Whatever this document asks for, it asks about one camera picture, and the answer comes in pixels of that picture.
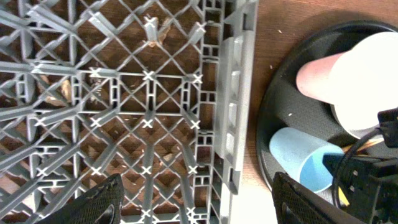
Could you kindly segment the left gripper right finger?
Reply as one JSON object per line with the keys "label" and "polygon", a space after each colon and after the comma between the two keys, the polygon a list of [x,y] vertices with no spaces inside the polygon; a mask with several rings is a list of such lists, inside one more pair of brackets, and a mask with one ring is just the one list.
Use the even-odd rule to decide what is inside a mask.
{"label": "left gripper right finger", "polygon": [[272,184],[277,222],[355,224],[361,220],[337,209],[287,174],[276,172]]}

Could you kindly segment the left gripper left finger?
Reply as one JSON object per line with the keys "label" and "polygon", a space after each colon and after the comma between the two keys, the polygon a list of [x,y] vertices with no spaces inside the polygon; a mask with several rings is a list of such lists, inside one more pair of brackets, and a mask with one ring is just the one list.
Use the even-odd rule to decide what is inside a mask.
{"label": "left gripper left finger", "polygon": [[39,224],[120,224],[124,186],[113,174],[72,203],[39,221]]}

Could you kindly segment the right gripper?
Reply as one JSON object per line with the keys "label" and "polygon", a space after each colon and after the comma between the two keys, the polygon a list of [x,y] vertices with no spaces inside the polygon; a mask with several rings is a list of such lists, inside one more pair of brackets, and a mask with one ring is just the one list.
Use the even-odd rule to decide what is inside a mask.
{"label": "right gripper", "polygon": [[397,223],[397,159],[354,156],[340,173],[346,213],[365,223]]}

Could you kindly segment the blue cup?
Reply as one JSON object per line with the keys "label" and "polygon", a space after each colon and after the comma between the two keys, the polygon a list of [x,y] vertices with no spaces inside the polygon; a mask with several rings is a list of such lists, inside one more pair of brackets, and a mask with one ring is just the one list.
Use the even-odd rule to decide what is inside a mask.
{"label": "blue cup", "polygon": [[319,193],[332,185],[332,174],[323,164],[325,155],[342,155],[342,148],[294,128],[278,130],[269,150],[295,181]]}

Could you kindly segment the pink cup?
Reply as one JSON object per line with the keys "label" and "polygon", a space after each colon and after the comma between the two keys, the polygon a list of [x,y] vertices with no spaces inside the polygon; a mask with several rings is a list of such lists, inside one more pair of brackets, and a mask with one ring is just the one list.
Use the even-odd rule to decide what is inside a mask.
{"label": "pink cup", "polygon": [[334,105],[391,101],[397,94],[397,33],[373,34],[345,52],[306,63],[296,85],[303,95]]}

